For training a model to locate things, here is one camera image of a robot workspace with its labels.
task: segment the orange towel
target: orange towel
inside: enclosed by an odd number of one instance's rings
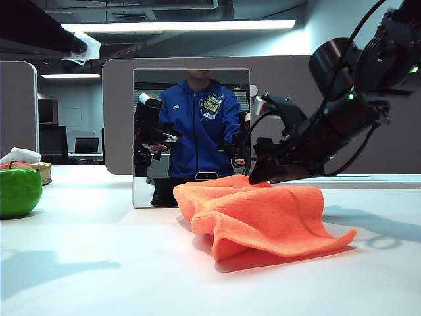
[[[334,238],[325,230],[323,195],[312,186],[250,185],[234,175],[176,186],[174,197],[192,232],[214,236],[216,261],[248,248],[281,257],[339,252],[356,234]]]

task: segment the gray cubicle partition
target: gray cubicle partition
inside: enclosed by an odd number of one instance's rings
[[[135,69],[225,68],[249,69],[250,83],[258,94],[290,96],[306,115],[317,110],[322,96],[307,68],[308,55],[260,57],[188,57],[167,59],[112,59],[103,67],[103,97],[106,165],[114,174],[132,174],[133,71]],[[379,128],[361,156],[347,173],[397,174],[421,173],[421,97],[391,99],[390,126]],[[280,139],[279,120],[265,118],[252,139],[271,136]],[[330,163],[329,169],[342,165],[363,139],[361,136]]]
[[[13,147],[39,152],[37,71],[24,61],[0,61],[0,157]]]

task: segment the person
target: person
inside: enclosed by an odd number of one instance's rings
[[[240,133],[241,106],[235,94],[211,78],[211,70],[188,70],[187,80],[164,90],[161,122],[173,122],[182,137],[173,144],[149,145],[151,153],[170,148],[169,177],[195,177],[215,172],[234,174],[230,157],[218,146]]]

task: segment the desk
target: desk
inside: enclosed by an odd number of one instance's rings
[[[69,153],[70,158],[75,158],[78,164],[96,162],[103,159],[103,153]]]
[[[31,216],[1,221],[2,316],[420,312],[418,188],[332,179],[324,222],[334,236],[357,229],[350,249],[296,262],[251,250],[216,264],[178,208],[132,208],[131,176],[82,165],[52,177]]]

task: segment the hand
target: hand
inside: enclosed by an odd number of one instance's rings
[[[167,149],[168,149],[168,147],[166,147],[165,145],[161,145],[161,144],[149,145],[149,151],[151,153],[160,153],[162,151],[166,151]]]

